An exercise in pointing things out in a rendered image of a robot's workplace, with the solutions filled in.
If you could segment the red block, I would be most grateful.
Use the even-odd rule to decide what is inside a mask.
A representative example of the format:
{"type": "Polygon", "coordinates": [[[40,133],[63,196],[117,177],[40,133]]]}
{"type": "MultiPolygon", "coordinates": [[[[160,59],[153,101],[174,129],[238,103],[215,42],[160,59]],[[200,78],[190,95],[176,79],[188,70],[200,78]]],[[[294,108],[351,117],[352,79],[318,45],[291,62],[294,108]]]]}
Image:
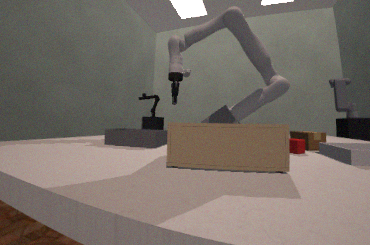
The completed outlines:
{"type": "Polygon", "coordinates": [[[290,148],[290,153],[303,154],[305,153],[305,140],[304,139],[290,139],[289,148],[290,148]]]}

